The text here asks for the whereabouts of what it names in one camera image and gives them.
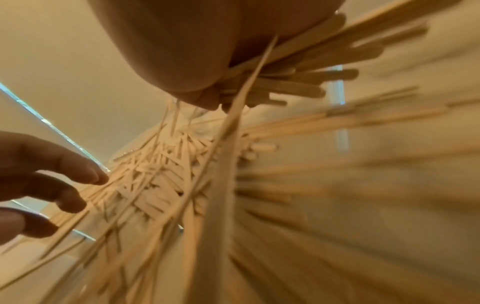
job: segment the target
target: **skin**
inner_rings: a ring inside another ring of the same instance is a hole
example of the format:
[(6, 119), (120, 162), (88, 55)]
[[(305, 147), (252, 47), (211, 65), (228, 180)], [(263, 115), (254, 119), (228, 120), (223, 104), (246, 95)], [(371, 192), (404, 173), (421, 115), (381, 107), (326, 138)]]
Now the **skin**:
[(229, 66), (330, 17), (345, 0), (88, 0), (131, 67), (152, 85), (208, 109)]
[[(274, 34), (281, 42), (322, 22), (345, 0), (87, 1), (138, 75), (184, 102), (216, 110), (215, 83), (229, 66), (259, 55)], [(86, 207), (75, 188), (39, 170), (84, 184), (108, 181), (96, 164), (68, 149), (0, 132), (0, 201), (30, 196), (65, 212)], [(41, 216), (0, 208), (0, 244), (19, 234), (51, 236), (57, 229)]]
[[(87, 203), (73, 186), (39, 170), (63, 174), (83, 184), (102, 185), (109, 180), (94, 162), (64, 147), (29, 135), (0, 132), (0, 201), (29, 196), (54, 202), (69, 213), (85, 209)], [(0, 208), (0, 244), (19, 234), (43, 238), (57, 230), (40, 215)]]

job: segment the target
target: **bundle of sticks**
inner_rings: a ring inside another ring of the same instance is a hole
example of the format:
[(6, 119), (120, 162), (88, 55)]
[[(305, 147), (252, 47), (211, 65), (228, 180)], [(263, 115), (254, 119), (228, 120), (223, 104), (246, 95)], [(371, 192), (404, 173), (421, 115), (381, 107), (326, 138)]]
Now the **bundle of sticks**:
[[(358, 71), (317, 70), (376, 58), (385, 46), (423, 35), (426, 28), (376, 35), (458, 2), (400, 1), (347, 27), (338, 14), (280, 45), (274, 38), (264, 54), (232, 67), (219, 83), (231, 109), (214, 136), (189, 124), (176, 132), (172, 128), (172, 138), (161, 140), (167, 109), (159, 129), (110, 166), (108, 184), (81, 192), (88, 201), (85, 211), (51, 218), (60, 230), (35, 263), (0, 283), (0, 298), (22, 301), (15, 287), (70, 254), (74, 262), (32, 303), (479, 303), (478, 288), (461, 280), (318, 238), (294, 201), (298, 196), (342, 198), (470, 212), (478, 208), (480, 193), (435, 184), (375, 181), (338, 188), (266, 180), (478, 154), (479, 144), (343, 155), (316, 163), (256, 163), (282, 149), (278, 137), (427, 120), (480, 98), (392, 110), (390, 101), (418, 94), (418, 87), (408, 87), (277, 121), (241, 122), (245, 105), (279, 104), (270, 100), (272, 92), (322, 97), (322, 82), (354, 79)], [(369, 110), (373, 104), (380, 108)], [(74, 229), (91, 238), (73, 234)], [(179, 239), (182, 250), (176, 249)], [(179, 273), (166, 269), (172, 252), (181, 256)], [(181, 277), (176, 281), (180, 296), (168, 298), (171, 290), (162, 286), (176, 276)]]

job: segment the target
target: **pile of wooden sticks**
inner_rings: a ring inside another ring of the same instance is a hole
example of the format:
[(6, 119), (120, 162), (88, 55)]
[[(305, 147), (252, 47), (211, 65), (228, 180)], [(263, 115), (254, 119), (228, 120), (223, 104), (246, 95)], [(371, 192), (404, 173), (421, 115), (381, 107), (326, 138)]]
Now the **pile of wooden sticks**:
[[(76, 250), (75, 262), (37, 303), (170, 304), (158, 286), (165, 283), (162, 262), (181, 236), (183, 272), (178, 275), (184, 291), (180, 302), (185, 304), (479, 303), (478, 290), (449, 277), (319, 241), (308, 233), (306, 214), (292, 204), (297, 195), (398, 204), (420, 198), (429, 205), (471, 210), (478, 208), (477, 193), (385, 183), (356, 184), (340, 191), (328, 184), (262, 179), (463, 156), (479, 153), (480, 145), (270, 167), (256, 166), (255, 160), (282, 148), (271, 138), (430, 118), (480, 99), (389, 110), (390, 101), (418, 94), (418, 87), (408, 87), (278, 121), (241, 125), (245, 105), (285, 105), (271, 100), (270, 93), (323, 97), (321, 83), (352, 80), (359, 72), (320, 69), (374, 59), (385, 46), (424, 35), (424, 25), (381, 34), (458, 2), (399, 1), (347, 27), (345, 16), (338, 14), (278, 46), (274, 38), (263, 55), (231, 68), (222, 78), (222, 101), (231, 103), (231, 109), (215, 136), (202, 134), (191, 124), (183, 131), (172, 128), (169, 142), (160, 140), (167, 110), (152, 136), (115, 160), (107, 185), (82, 192), (89, 202), (85, 211), (74, 216), (59, 213), (51, 219), (60, 230), (47, 241), (36, 263), (1, 283), (0, 296)], [(373, 104), (381, 106), (369, 110)], [(89, 230), (93, 223), (95, 228)], [(80, 228), (90, 231), (95, 241), (73, 238), (71, 232)]]

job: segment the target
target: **hand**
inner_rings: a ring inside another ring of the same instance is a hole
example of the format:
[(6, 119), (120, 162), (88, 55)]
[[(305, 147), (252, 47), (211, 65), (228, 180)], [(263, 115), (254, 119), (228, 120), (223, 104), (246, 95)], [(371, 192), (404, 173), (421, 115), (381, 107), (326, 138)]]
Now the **hand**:
[(229, 66), (335, 13), (345, 0), (88, 0), (113, 42), (145, 80), (208, 110)]
[[(55, 202), (70, 213), (86, 207), (73, 186), (38, 170), (60, 173), (83, 184), (102, 185), (109, 180), (94, 162), (64, 147), (29, 135), (0, 132), (0, 201), (30, 196)], [(0, 244), (19, 234), (51, 236), (57, 229), (40, 215), (0, 208)]]

